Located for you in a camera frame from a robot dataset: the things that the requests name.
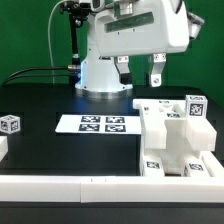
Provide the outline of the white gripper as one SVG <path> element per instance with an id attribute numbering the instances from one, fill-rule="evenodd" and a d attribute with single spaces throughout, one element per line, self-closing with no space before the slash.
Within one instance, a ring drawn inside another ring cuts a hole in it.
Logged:
<path id="1" fill-rule="evenodd" d="M 114 9 L 106 9 L 96 15 L 100 55 L 115 57 L 121 84 L 132 83 L 128 56 L 150 54 L 149 84 L 162 84 L 165 53 L 184 52 L 189 44 L 186 7 L 178 6 L 178 0 L 137 0 L 132 14 L 116 18 Z"/>

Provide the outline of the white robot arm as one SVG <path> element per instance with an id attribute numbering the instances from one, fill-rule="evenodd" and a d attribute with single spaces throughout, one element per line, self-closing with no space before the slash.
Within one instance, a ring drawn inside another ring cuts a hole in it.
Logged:
<path id="1" fill-rule="evenodd" d="M 147 55 L 148 83 L 162 84 L 166 56 L 184 52 L 204 20 L 184 0 L 78 0 L 87 13 L 87 56 L 77 92 L 111 99 L 132 91 L 131 56 Z"/>

